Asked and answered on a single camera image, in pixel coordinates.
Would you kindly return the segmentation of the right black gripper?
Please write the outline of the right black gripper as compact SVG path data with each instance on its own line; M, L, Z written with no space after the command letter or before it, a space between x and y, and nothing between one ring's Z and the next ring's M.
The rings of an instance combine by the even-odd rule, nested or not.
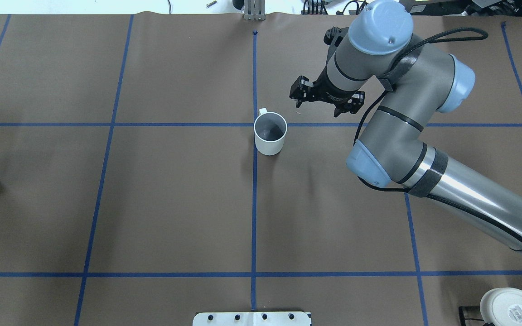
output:
M345 88L334 85L328 77L327 69L322 70L318 79L311 82L305 76L298 76L290 87L289 97L298 109L305 102L325 102L335 105L333 117L343 113L356 114L365 103L365 92L360 91L364 80L352 80L342 76L342 81L350 82Z

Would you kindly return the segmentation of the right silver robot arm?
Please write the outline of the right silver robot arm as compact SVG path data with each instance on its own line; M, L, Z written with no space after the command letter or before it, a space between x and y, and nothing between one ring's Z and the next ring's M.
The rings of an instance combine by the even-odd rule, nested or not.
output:
M449 113L470 95L471 68L437 43L482 41L488 33L460 27L426 39L414 33L406 8L393 0L365 6L349 27L332 27L325 67L315 81L299 76L290 99L334 105L334 117L356 114L364 105L361 87L375 77L384 91L361 121L346 165L366 186L427 198L458 212L522 256L522 196L502 187L419 136L435 113Z

